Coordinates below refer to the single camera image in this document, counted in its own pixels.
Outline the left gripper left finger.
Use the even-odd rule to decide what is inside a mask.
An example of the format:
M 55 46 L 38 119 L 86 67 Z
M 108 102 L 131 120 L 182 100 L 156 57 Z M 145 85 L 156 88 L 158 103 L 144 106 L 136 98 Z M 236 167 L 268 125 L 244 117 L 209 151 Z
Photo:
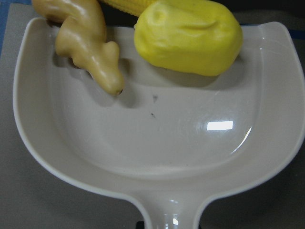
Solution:
M 136 229 L 144 229 L 144 221 L 138 221 L 136 223 Z

